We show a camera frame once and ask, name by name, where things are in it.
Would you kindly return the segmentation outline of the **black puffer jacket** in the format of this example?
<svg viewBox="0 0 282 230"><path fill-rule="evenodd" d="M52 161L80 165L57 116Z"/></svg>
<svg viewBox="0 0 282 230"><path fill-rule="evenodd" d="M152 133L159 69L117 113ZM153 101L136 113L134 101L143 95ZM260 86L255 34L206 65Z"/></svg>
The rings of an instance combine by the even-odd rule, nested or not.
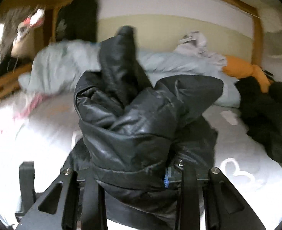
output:
<svg viewBox="0 0 282 230"><path fill-rule="evenodd" d="M67 162L105 190L107 218L136 229L200 226L201 181L214 163L218 133L203 117L223 92L215 77L173 75L152 85L136 58L134 30L100 44L100 71L74 92L82 140Z"/></svg>

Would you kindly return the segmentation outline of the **black clothes pile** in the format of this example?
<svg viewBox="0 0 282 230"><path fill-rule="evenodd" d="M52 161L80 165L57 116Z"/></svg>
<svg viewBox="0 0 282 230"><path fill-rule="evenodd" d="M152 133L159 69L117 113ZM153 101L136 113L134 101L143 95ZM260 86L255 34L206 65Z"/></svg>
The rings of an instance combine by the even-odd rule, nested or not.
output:
<svg viewBox="0 0 282 230"><path fill-rule="evenodd" d="M282 164L282 82L270 84L267 93L253 77L242 78L235 86L241 96L240 118L248 127L247 135Z"/></svg>

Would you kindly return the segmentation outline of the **grey bed sheet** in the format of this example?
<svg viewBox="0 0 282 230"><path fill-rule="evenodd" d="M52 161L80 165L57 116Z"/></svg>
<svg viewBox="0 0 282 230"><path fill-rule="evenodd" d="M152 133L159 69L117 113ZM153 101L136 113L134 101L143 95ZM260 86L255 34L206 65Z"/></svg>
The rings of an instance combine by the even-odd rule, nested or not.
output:
<svg viewBox="0 0 282 230"><path fill-rule="evenodd" d="M17 94L0 104L0 219L16 227L20 209L19 166L33 161L35 190L43 192L59 175L81 137L73 96L48 99L26 118L16 111L26 102ZM282 220L282 167L246 134L237 110L211 106L205 119L218 131L214 165L245 198L267 229Z"/></svg>

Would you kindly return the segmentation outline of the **pink striped cloth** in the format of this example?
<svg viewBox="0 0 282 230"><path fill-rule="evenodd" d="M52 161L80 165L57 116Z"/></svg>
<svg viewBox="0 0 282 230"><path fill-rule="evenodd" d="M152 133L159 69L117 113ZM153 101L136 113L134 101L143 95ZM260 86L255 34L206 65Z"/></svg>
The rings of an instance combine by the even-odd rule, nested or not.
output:
<svg viewBox="0 0 282 230"><path fill-rule="evenodd" d="M13 119L27 118L35 108L48 98L49 96L37 92L30 94L25 92L19 93L13 103Z"/></svg>

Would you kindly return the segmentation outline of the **light blue duvet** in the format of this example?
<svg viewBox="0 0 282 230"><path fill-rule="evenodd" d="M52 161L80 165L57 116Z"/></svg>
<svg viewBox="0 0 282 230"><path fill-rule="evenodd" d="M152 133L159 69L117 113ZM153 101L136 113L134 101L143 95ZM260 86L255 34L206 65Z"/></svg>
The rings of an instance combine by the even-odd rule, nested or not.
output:
<svg viewBox="0 0 282 230"><path fill-rule="evenodd" d="M19 84L27 93L73 92L85 71L100 71L99 51L99 43L82 40L50 44L35 56L32 71L19 76ZM223 93L215 104L231 108L240 104L237 79L224 74L221 67L206 58L143 49L136 51L136 57L153 85L161 78L179 74L212 76L224 83Z"/></svg>

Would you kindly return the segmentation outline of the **black hanging garment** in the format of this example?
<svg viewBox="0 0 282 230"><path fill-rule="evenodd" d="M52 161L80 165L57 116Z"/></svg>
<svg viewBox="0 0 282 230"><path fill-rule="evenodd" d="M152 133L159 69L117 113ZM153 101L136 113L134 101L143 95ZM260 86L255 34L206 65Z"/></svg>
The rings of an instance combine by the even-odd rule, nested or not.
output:
<svg viewBox="0 0 282 230"><path fill-rule="evenodd" d="M62 7L57 15L56 41L80 39L97 42L97 14L96 0L73 0Z"/></svg>

